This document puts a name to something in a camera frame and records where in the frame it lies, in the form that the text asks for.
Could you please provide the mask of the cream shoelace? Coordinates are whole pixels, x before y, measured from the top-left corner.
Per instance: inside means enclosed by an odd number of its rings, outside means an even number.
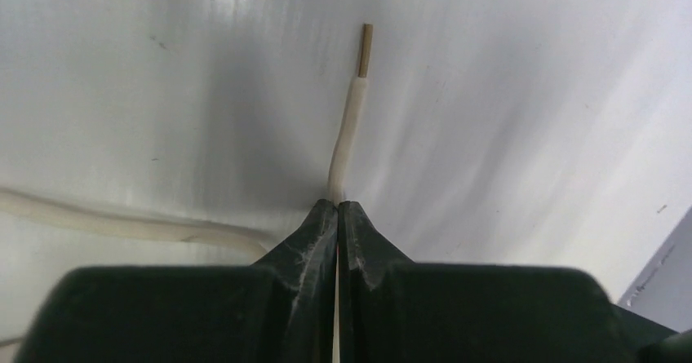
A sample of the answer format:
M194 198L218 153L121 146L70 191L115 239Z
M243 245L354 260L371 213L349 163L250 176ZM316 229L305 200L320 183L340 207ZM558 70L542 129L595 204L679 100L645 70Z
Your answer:
M339 134L330 160L327 199L335 205L345 200L344 177L362 105L366 100L373 34L374 25L365 23L362 26L356 76L348 90ZM256 259L268 252L262 244L263 233L256 229L196 219L123 215L106 208L90 209L75 202L59 202L7 187L1 188L1 212L54 228L108 237L223 246L242 251Z

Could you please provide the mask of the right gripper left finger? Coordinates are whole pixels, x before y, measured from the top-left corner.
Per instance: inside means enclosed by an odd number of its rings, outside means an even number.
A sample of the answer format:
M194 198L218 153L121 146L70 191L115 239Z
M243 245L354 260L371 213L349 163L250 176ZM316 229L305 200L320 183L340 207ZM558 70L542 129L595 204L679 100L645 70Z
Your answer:
M65 275L18 362L329 362L338 213L319 200L246 266L91 267Z

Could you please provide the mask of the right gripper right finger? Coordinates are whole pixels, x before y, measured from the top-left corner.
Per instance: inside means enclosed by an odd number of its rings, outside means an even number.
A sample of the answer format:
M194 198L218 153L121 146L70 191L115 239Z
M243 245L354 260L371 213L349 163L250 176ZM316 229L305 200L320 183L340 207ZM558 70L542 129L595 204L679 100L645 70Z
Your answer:
M416 263L355 201L338 209L343 362L634 362L587 273Z

